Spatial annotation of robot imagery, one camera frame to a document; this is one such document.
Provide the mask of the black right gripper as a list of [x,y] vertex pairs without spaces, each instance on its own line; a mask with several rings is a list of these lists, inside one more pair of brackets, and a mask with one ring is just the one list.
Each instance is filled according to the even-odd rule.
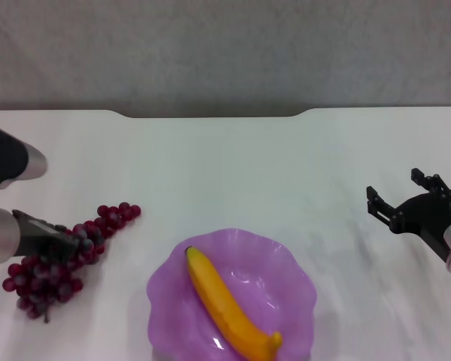
[[408,199],[397,208],[386,203],[373,187],[368,186],[368,213],[395,234],[417,235],[446,262],[451,253],[444,240],[444,233],[451,226],[451,189],[439,174],[427,176],[418,168],[411,170],[411,180],[428,193]]

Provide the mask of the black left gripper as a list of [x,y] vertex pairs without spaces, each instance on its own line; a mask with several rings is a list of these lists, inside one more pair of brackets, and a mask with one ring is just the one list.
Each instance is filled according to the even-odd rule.
[[43,263],[53,264],[67,263],[76,255],[80,238],[66,226],[53,225],[18,210],[12,210],[12,215],[20,234],[14,256],[39,255]]

